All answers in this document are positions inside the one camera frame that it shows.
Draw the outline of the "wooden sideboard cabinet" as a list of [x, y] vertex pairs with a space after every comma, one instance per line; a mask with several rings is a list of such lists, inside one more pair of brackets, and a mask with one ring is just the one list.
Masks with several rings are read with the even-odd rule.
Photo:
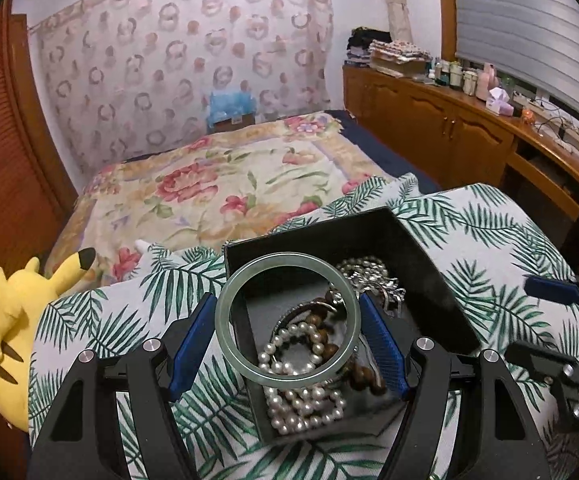
[[509, 194], [556, 245], [579, 248], [579, 153], [551, 126], [500, 117], [447, 87], [346, 66], [345, 107], [442, 188], [487, 183]]

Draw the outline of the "pink circle pattern curtain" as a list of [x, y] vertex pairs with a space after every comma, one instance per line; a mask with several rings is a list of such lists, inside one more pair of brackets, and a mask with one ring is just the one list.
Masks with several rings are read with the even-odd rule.
[[42, 83], [76, 166], [193, 142], [216, 99], [244, 92], [255, 115], [329, 105], [331, 0], [80, 0], [32, 28]]

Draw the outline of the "pink bottle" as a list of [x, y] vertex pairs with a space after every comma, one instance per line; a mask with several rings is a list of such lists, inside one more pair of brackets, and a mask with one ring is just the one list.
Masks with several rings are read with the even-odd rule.
[[475, 97], [483, 102], [489, 99], [490, 91], [499, 84], [495, 66], [491, 63], [483, 64], [483, 69], [478, 72]]

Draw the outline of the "small cardboard box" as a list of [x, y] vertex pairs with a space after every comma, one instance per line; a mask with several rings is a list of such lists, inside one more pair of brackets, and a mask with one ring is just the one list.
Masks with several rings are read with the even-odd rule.
[[256, 123], [255, 114], [239, 115], [231, 118], [226, 118], [216, 122], [212, 129], [212, 133], [222, 133], [235, 131], [238, 129], [246, 128], [248, 126], [253, 126]]

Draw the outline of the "silver rhinestone bangle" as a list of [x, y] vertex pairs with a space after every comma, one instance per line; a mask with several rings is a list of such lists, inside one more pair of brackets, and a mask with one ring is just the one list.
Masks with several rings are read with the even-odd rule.
[[296, 307], [290, 308], [278, 319], [278, 321], [273, 327], [272, 335], [273, 336], [278, 335], [282, 328], [286, 328], [288, 324], [292, 320], [295, 320], [295, 318], [297, 318], [299, 314], [303, 314], [305, 312], [315, 314], [324, 313], [325, 317], [327, 318], [327, 315], [329, 315], [329, 313], [337, 314], [338, 309], [329, 304], [328, 302], [325, 302], [323, 298], [317, 298], [314, 300], [303, 302], [302, 304], [297, 304]]

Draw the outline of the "brown louvered wardrobe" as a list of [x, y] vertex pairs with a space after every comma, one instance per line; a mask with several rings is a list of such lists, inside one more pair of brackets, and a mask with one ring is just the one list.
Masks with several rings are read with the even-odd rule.
[[66, 225], [74, 188], [50, 136], [32, 74], [27, 18], [0, 4], [0, 267], [46, 259]]

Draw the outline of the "grey window blind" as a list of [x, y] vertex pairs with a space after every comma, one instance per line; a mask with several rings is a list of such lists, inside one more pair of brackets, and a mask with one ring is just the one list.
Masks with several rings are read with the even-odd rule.
[[457, 56], [491, 63], [579, 113], [576, 0], [457, 0]]

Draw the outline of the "stack of folded fabrics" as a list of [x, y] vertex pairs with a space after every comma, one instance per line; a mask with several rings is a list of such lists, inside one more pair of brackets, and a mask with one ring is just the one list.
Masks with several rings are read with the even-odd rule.
[[425, 75], [431, 55], [411, 42], [373, 40], [369, 47], [370, 68], [393, 77]]

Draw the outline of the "black open jewelry box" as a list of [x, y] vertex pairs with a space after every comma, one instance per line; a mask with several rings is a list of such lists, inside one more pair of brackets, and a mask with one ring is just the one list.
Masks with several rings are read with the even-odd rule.
[[[479, 347], [475, 330], [437, 266], [387, 207], [334, 220], [308, 220], [300, 229], [232, 243], [224, 250], [226, 270], [234, 274], [276, 252], [300, 252], [332, 266], [376, 258], [404, 290], [400, 311], [411, 332], [400, 339], [401, 349], [410, 348], [416, 336], [434, 339], [451, 353], [469, 354]], [[239, 351], [256, 359], [273, 338], [276, 324], [289, 323], [291, 310], [298, 321], [310, 314], [323, 318], [331, 343], [343, 342], [347, 315], [333, 307], [329, 283], [307, 269], [280, 268], [256, 276], [235, 297], [232, 326]]]

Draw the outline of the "green jade bangle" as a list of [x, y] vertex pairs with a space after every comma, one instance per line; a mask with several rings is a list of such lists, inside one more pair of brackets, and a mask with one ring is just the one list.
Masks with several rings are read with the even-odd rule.
[[[231, 334], [231, 311], [240, 290], [259, 274], [277, 268], [300, 268], [319, 274], [338, 289], [341, 299], [344, 300], [344, 307], [347, 311], [345, 338], [335, 356], [310, 374], [278, 376], [262, 370], [240, 352], [235, 338]], [[343, 277], [343, 274], [329, 263], [312, 255], [300, 254], [300, 252], [274, 252], [274, 254], [264, 255], [247, 262], [245, 266], [236, 270], [228, 278], [221, 290], [216, 303], [216, 312], [214, 312], [216, 339], [218, 339], [224, 356], [231, 362], [235, 370], [242, 377], [257, 382], [259, 385], [283, 390], [303, 388], [317, 382], [323, 384], [329, 378], [334, 377], [355, 351], [361, 333], [361, 325], [359, 299], [355, 296], [355, 290]]]

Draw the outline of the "floral bed blanket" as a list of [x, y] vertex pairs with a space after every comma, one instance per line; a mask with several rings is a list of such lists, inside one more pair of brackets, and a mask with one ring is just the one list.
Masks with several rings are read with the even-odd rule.
[[114, 284], [133, 275], [137, 240], [220, 249], [309, 214], [385, 174], [347, 139], [354, 124], [347, 113], [294, 116], [110, 165], [88, 182], [44, 272], [92, 247], [97, 259], [79, 285]]

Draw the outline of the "yellow Pikachu plush toy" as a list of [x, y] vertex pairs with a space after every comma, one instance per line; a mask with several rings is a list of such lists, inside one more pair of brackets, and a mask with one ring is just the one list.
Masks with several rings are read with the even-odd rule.
[[92, 247], [69, 256], [46, 278], [40, 259], [6, 275], [0, 267], [0, 414], [9, 426], [29, 430], [29, 380], [33, 341], [44, 309], [78, 284], [96, 259]]

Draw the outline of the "blue plush toy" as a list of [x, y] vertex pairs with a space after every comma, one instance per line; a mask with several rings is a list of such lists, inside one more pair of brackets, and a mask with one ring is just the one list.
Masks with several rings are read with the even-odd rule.
[[257, 103], [250, 91], [216, 91], [209, 96], [207, 126], [210, 129], [216, 128], [219, 122], [256, 115]]

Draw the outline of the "pink tissue box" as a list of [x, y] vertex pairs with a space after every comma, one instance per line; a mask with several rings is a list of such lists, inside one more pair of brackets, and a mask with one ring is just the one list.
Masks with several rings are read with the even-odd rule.
[[510, 96], [501, 87], [495, 87], [488, 91], [486, 108], [489, 112], [503, 117], [512, 117], [514, 107], [510, 102]]

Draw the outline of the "dark folded clothes pile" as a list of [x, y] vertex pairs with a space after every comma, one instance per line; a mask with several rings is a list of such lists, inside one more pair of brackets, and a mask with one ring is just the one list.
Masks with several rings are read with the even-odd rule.
[[352, 30], [347, 42], [347, 58], [345, 64], [364, 67], [370, 65], [370, 45], [373, 41], [391, 41], [390, 32], [367, 27], [357, 27]]

